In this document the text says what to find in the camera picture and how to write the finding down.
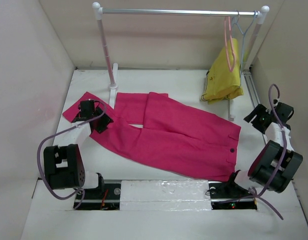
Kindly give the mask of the pink trousers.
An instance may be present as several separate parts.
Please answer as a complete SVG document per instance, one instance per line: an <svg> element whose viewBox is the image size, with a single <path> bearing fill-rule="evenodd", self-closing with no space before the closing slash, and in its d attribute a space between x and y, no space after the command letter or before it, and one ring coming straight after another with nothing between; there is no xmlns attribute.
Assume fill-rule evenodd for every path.
<svg viewBox="0 0 308 240"><path fill-rule="evenodd" d="M118 93L107 129L91 138L124 158L186 177L225 182L235 170L241 127L166 93Z"/></svg>

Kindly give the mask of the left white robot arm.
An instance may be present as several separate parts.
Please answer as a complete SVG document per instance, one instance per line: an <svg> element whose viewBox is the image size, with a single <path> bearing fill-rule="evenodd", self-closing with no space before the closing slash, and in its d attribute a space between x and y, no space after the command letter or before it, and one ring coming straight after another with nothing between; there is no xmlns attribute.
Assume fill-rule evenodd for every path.
<svg viewBox="0 0 308 240"><path fill-rule="evenodd" d="M84 193L85 169L79 147L93 132L103 133L113 120L107 114L107 105L101 100L82 100L71 127L48 136L39 144L36 161L40 178L53 197L66 200L78 192ZM70 144L47 146L47 140L61 136Z"/></svg>

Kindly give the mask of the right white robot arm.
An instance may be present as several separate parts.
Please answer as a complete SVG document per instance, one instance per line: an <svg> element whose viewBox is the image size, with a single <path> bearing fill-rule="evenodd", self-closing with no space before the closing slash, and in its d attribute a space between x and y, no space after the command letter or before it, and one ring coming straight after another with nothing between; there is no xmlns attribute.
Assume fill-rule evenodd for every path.
<svg viewBox="0 0 308 240"><path fill-rule="evenodd" d="M244 118L266 136L267 143L241 177L258 183L266 190L282 193L303 162L303 156L290 143L291 127L287 121L294 115L294 108L275 100L274 110L276 112L259 104Z"/></svg>

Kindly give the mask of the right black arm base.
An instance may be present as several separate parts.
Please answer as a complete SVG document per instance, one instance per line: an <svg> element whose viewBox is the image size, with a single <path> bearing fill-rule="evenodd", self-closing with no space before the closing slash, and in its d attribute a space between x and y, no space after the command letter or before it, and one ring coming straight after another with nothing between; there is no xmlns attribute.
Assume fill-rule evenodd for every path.
<svg viewBox="0 0 308 240"><path fill-rule="evenodd" d="M257 204L248 190L235 183L238 171L226 182L209 181L205 195L210 197L212 210L257 210Z"/></svg>

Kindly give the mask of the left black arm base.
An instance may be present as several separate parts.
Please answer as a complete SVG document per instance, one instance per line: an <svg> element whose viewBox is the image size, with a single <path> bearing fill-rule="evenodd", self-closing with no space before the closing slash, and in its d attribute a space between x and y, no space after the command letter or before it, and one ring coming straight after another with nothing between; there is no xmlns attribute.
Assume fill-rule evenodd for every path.
<svg viewBox="0 0 308 240"><path fill-rule="evenodd" d="M104 180L97 174L98 186L86 188L76 194L73 208L78 211L117 211L120 210L121 180Z"/></svg>

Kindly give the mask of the pink plastic hanger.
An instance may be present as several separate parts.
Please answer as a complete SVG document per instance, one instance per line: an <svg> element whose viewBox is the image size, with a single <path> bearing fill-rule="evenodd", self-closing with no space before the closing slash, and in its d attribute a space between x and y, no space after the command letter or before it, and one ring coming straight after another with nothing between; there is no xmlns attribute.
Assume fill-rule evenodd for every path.
<svg viewBox="0 0 308 240"><path fill-rule="evenodd" d="M231 17L226 16L224 19L224 38L225 38L225 54L230 72L233 72L236 66L237 55L234 50L234 41L232 37Z"/></svg>

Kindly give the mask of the light blue plastic hanger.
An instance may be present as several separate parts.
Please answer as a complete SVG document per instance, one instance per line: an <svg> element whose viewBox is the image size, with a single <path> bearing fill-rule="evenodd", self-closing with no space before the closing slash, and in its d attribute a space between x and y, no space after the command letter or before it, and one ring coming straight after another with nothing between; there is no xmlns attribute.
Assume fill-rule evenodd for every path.
<svg viewBox="0 0 308 240"><path fill-rule="evenodd" d="M242 79L243 76L243 70L244 67L247 63L247 60L249 58L250 55L250 49L252 49L252 47L249 47L246 45L246 36L247 33L249 31L249 29L251 28L251 26L254 24L254 22L256 21L256 19L258 18L258 16L260 15L259 11L254 11L252 14L252 21L251 23L248 25L248 27L245 30L242 30L240 24L239 24L239 20L240 20L240 12L237 11L237 16L232 17L232 20L234 21L234 23L231 24L231 26L236 26L240 32L240 34L242 35L242 43L241 43L241 50L240 50L240 64L239 64L239 78L240 80Z"/></svg>

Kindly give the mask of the white and silver clothes rack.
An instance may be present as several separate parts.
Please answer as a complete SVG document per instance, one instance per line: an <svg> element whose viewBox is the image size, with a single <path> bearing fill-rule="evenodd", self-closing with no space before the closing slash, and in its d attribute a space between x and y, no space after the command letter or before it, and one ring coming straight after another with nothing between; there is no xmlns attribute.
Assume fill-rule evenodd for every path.
<svg viewBox="0 0 308 240"><path fill-rule="evenodd" d="M171 9L124 9L124 8L103 8L100 3L94 2L92 4L93 12L95 15L95 18L97 20L98 29L101 36L101 43L103 48L103 53L106 61L106 66L108 70L109 75L109 105L114 108L116 103L116 95L118 90L118 83L117 83L117 75L118 75L118 63L111 63L110 61L110 55L109 50L106 42L106 36L104 32L104 26L102 22L102 18L104 14L122 14L122 15L176 15L176 16L208 16L208 17L231 17L231 24L234 23L232 20L232 17L236 17L237 11L215 11L215 10L171 10ZM258 37L259 31L266 19L267 14L270 11L270 7L267 5L264 5L261 7L260 10L257 10L260 12L260 15L256 19L256 25L253 30L252 36L250 37L248 46L253 47L255 44L255 41ZM252 18L252 11L239 11L241 18L242 17L250 17Z"/></svg>

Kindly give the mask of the yellow garment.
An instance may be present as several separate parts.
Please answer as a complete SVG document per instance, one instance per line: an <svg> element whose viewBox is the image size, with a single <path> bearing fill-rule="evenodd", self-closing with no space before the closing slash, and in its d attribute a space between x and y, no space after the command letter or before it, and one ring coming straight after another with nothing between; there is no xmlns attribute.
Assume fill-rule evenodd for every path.
<svg viewBox="0 0 308 240"><path fill-rule="evenodd" d="M200 100L209 104L222 100L233 100L244 94L243 87L239 87L239 43L234 41L234 50L237 55L236 66L233 72L229 71L225 48L222 48L212 66L207 72L204 90Z"/></svg>

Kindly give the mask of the aluminium rail right side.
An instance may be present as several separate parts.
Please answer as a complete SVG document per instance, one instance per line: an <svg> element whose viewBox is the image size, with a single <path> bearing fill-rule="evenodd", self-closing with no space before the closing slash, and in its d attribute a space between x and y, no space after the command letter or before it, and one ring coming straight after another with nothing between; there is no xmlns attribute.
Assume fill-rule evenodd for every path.
<svg viewBox="0 0 308 240"><path fill-rule="evenodd" d="M249 70L243 71L243 79L244 79L244 84L245 84L245 90L247 90L247 95L249 97L250 104L248 106L248 111L246 112L246 115L249 115L258 104L261 103L258 93L253 81L252 74ZM244 120L244 125L245 125L245 132L248 134L250 140L258 144L262 147L264 147L267 143L266 137L264 136L263 133L260 133L259 130L256 130L254 127L252 127L251 122L246 122Z"/></svg>

